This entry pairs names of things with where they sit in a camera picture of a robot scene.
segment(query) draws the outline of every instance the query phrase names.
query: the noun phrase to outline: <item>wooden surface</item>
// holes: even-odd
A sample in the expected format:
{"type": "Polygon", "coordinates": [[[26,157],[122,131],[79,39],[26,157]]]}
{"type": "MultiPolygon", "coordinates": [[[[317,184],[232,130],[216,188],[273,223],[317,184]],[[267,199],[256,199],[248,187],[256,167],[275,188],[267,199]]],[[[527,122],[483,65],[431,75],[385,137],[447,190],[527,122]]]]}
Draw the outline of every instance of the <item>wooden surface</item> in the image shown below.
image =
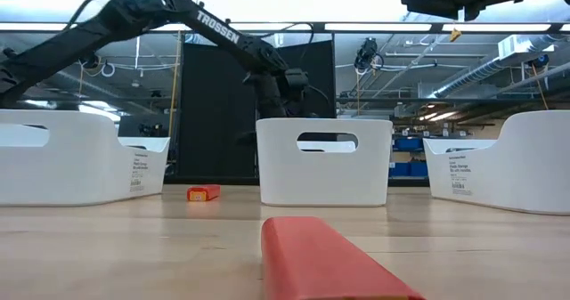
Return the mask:
{"type": "Polygon", "coordinates": [[[259,231],[315,215],[427,299],[570,298],[570,218],[400,191],[378,208],[262,207],[257,188],[181,186],[98,207],[0,208],[2,299],[262,299],[259,231]]]}

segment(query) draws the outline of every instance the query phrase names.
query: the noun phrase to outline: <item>black robotic arm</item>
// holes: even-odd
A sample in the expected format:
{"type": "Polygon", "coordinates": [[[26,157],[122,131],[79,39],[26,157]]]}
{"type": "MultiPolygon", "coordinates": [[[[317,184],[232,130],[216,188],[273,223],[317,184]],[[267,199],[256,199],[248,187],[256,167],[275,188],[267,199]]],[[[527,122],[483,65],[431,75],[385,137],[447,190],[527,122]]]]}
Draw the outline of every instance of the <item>black robotic arm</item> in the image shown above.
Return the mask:
{"type": "Polygon", "coordinates": [[[76,17],[56,36],[0,63],[0,108],[15,107],[31,86],[109,43],[171,23],[185,24],[238,61],[248,72],[244,84],[254,87],[261,118],[285,118],[283,103],[301,102],[310,87],[307,74],[290,69],[270,44],[241,34],[192,0],[110,0],[92,19],[74,26],[76,17]]]}

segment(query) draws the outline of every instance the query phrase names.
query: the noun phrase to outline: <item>red rectangular block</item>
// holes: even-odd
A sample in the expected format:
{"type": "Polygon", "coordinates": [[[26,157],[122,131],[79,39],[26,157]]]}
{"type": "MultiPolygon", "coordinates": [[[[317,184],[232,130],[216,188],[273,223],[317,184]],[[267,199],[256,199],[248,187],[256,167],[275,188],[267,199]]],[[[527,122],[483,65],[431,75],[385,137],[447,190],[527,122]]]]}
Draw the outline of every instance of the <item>red rectangular block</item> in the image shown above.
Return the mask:
{"type": "Polygon", "coordinates": [[[210,201],[220,196],[222,187],[217,184],[192,186],[186,191],[189,201],[210,201]]]}
{"type": "Polygon", "coordinates": [[[318,218],[268,219],[261,248],[268,300],[425,300],[318,218]]]}

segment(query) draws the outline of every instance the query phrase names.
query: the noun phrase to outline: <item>ceiling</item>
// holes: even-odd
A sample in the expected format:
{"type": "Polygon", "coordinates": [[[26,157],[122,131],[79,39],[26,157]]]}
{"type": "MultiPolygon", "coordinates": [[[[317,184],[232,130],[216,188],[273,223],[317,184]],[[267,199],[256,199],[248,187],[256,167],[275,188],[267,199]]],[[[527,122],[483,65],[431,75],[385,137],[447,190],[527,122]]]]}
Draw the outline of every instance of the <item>ceiling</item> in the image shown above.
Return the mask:
{"type": "MultiPolygon", "coordinates": [[[[66,21],[74,7],[82,0],[69,0],[64,5],[61,1],[53,5],[42,1],[41,5],[26,4],[21,0],[3,0],[0,2],[0,21],[66,21]]],[[[399,0],[370,0],[366,5],[355,4],[362,0],[267,0],[268,10],[259,1],[233,0],[235,4],[219,3],[223,0],[206,1],[207,9],[220,18],[226,15],[239,20],[407,20],[407,21],[443,21],[431,16],[407,13],[398,3],[399,0]]],[[[95,14],[101,5],[95,5],[86,11],[86,16],[95,14]]],[[[482,12],[478,21],[492,22],[536,22],[570,20],[570,7],[562,0],[526,0],[521,4],[500,4],[482,12]]],[[[0,45],[11,47],[16,52],[22,52],[34,45],[44,42],[50,34],[5,33],[0,32],[0,45]]],[[[336,34],[335,63],[337,93],[351,91],[356,88],[356,73],[352,63],[357,49],[367,37],[376,39],[379,50],[385,60],[385,66],[405,68],[426,50],[426,44],[437,36],[426,35],[367,35],[367,34],[336,34]]],[[[437,63],[437,67],[410,69],[405,74],[398,72],[376,72],[370,77],[363,77],[360,83],[361,96],[369,97],[414,97],[420,83],[441,84],[461,71],[477,66],[482,61],[496,56],[497,43],[507,36],[493,35],[463,35],[454,43],[445,37],[442,43],[426,55],[416,65],[437,63]]],[[[286,33],[266,38],[274,46],[303,44],[309,38],[308,34],[286,33]]],[[[314,41],[332,39],[331,35],[315,35],[314,41]]],[[[140,39],[114,43],[103,47],[98,54],[109,64],[114,64],[115,73],[111,77],[98,74],[91,77],[83,74],[81,95],[87,95],[98,100],[107,101],[129,114],[142,112],[162,112],[170,107],[169,101],[154,98],[153,93],[159,91],[160,96],[169,97],[175,80],[175,64],[177,56],[177,35],[150,34],[140,39]],[[134,98],[147,98],[145,101],[135,101],[134,98]]],[[[550,55],[552,66],[567,62],[570,55],[566,44],[562,44],[550,55]]],[[[488,83],[497,86],[509,85],[521,77],[520,69],[503,70],[488,79],[488,83]]],[[[73,64],[62,73],[50,78],[44,83],[29,90],[27,95],[43,98],[57,96],[77,96],[80,89],[79,79],[81,70],[79,64],[73,64]]],[[[533,88],[518,90],[520,93],[536,93],[533,88]]],[[[370,105],[369,109],[383,109],[382,105],[370,105]]]]}

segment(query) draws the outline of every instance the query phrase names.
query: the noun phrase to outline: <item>printed label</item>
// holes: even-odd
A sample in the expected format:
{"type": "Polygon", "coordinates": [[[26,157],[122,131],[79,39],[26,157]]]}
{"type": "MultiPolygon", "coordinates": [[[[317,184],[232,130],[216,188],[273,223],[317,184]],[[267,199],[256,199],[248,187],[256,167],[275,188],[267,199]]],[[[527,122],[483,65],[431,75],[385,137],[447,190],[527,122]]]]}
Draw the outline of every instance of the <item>printed label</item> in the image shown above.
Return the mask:
{"type": "Polygon", "coordinates": [[[471,168],[466,156],[449,157],[449,171],[451,176],[452,193],[460,195],[472,195],[468,186],[468,177],[471,168]]]}
{"type": "Polygon", "coordinates": [[[144,180],[149,172],[149,156],[144,153],[135,153],[131,173],[131,192],[144,191],[144,180]]]}

